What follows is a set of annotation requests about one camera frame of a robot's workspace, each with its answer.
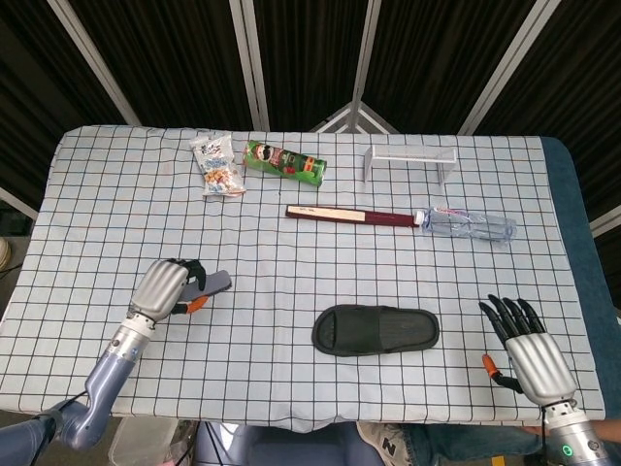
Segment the slipper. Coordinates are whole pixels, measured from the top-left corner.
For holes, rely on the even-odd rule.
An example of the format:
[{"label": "slipper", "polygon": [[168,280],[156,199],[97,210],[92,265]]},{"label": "slipper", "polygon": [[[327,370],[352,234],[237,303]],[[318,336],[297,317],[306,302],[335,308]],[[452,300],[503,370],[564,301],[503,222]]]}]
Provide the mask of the slipper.
[{"label": "slipper", "polygon": [[439,337],[438,319],[429,311],[388,306],[333,306],[312,328],[314,346],[335,356],[426,350]]}]

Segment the plastic bag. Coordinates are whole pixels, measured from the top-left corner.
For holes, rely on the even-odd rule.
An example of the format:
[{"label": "plastic bag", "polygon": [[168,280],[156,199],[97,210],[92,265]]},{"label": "plastic bag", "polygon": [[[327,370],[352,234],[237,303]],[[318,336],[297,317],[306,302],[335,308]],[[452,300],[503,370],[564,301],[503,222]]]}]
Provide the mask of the plastic bag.
[{"label": "plastic bag", "polygon": [[209,136],[199,136],[190,141],[190,147],[205,179],[203,195],[235,197],[245,193],[244,180],[233,161],[235,154],[230,134],[213,140]]}]

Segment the red handle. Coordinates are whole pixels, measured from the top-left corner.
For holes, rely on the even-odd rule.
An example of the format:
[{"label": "red handle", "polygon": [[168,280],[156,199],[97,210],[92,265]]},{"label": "red handle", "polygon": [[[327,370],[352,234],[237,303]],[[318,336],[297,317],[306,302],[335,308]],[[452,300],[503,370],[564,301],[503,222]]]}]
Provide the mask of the red handle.
[{"label": "red handle", "polygon": [[408,226],[410,228],[416,226],[413,216],[406,216],[405,214],[389,214],[387,212],[365,211],[365,223],[369,223],[371,225]]}]

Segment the grid pattern tablecloth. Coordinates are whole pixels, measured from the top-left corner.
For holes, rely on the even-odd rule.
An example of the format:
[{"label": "grid pattern tablecloth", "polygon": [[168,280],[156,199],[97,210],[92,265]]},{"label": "grid pattern tablecloth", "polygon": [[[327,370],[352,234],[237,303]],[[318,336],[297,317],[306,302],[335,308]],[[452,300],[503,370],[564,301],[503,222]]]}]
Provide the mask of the grid pattern tablecloth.
[{"label": "grid pattern tablecloth", "polygon": [[[201,417],[299,431],[342,419],[492,422],[537,419],[525,397],[490,383],[481,355],[510,373],[477,301],[521,296],[540,310],[580,389],[604,415],[539,138],[233,133],[318,154],[320,189],[247,171],[247,193],[203,198],[188,147],[197,130],[95,126],[65,135],[23,271],[0,327],[0,408],[38,412],[82,390],[160,257],[199,257],[233,288],[192,316],[171,316],[121,391],[122,415]],[[378,162],[373,144],[457,147],[445,192],[424,167]],[[284,217],[287,204],[411,213],[448,205],[509,216],[508,245],[407,228]],[[357,302],[434,312],[435,348],[335,358],[311,345],[315,318]]]}]

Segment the black robotic finger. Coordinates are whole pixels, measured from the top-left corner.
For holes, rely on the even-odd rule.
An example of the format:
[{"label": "black robotic finger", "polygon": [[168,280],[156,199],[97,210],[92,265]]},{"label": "black robotic finger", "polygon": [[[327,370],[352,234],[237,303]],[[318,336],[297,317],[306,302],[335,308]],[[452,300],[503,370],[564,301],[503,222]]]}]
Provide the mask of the black robotic finger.
[{"label": "black robotic finger", "polygon": [[505,303],[505,306],[507,306],[513,314],[515,326],[520,332],[520,335],[528,335],[529,333],[531,333],[531,327],[529,326],[528,320],[526,319],[526,316],[524,316],[522,310],[517,306],[517,304],[515,304],[508,298],[503,298],[503,303]]},{"label": "black robotic finger", "polygon": [[532,308],[532,306],[524,301],[522,298],[517,298],[517,303],[524,311],[524,314],[526,314],[526,317],[529,321],[529,326],[531,327],[531,331],[533,333],[545,333],[545,328],[543,328],[543,324],[539,320],[539,317],[537,316],[537,313]]},{"label": "black robotic finger", "polygon": [[179,264],[181,267],[185,267],[187,269],[188,281],[190,279],[196,279],[199,289],[205,289],[207,273],[198,259],[175,259],[174,257],[171,257],[166,260],[167,262],[172,262],[174,264]]},{"label": "black robotic finger", "polygon": [[478,303],[478,306],[483,312],[485,312],[487,318],[489,318],[489,321],[492,322],[492,327],[494,327],[494,331],[496,332],[496,335],[498,335],[498,338],[504,347],[505,342],[509,339],[509,336],[503,326],[500,316],[498,316],[498,313],[485,303]]},{"label": "black robotic finger", "polygon": [[522,385],[520,385],[520,382],[514,377],[506,377],[503,373],[499,372],[497,376],[492,377],[492,380],[498,385],[513,390],[520,395],[524,393]]},{"label": "black robotic finger", "polygon": [[488,294],[487,297],[492,302],[492,304],[496,307],[496,310],[498,311],[498,315],[501,318],[501,322],[503,323],[503,327],[507,331],[508,337],[509,338],[519,337],[520,332],[517,330],[517,327],[515,326],[515,321],[513,320],[513,317],[507,310],[507,307],[503,304],[503,302],[499,298],[497,298],[493,294]]}]

